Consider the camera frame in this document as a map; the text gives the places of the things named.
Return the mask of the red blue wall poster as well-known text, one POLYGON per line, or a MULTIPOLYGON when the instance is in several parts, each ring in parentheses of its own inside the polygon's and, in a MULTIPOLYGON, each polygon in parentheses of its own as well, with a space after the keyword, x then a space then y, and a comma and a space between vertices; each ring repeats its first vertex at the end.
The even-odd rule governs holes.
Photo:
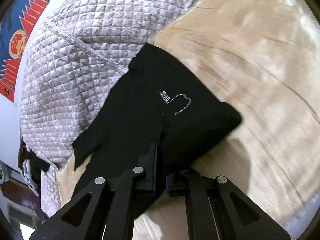
POLYGON ((1 95, 13 102, 21 57, 51 0, 14 0, 1 20, 1 95))

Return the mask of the golden satin bed sheet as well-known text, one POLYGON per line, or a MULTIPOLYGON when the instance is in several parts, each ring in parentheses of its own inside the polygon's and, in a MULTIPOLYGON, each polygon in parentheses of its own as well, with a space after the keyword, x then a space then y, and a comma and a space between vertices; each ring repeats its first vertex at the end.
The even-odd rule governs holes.
POLYGON ((304 0, 200 0, 151 41, 242 124, 195 163, 225 175, 293 236, 319 195, 319 23, 304 0))

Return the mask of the black pants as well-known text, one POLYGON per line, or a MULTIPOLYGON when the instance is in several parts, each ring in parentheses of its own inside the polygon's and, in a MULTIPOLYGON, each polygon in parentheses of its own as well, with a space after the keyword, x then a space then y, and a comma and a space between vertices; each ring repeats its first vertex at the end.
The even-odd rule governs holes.
POLYGON ((191 168, 240 123, 240 113, 178 59, 146 43, 72 144, 76 166, 90 158, 74 193, 97 177, 121 176, 156 144, 159 180, 155 192, 139 198, 141 215, 164 192, 167 175, 191 168))

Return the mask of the quilted beige white comforter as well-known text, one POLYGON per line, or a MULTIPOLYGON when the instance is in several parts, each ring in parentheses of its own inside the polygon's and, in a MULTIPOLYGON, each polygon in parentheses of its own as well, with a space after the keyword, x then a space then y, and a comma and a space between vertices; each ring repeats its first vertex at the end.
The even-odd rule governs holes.
POLYGON ((52 0, 25 50, 20 128, 49 163, 40 205, 61 207, 56 175, 131 59, 197 0, 52 0))

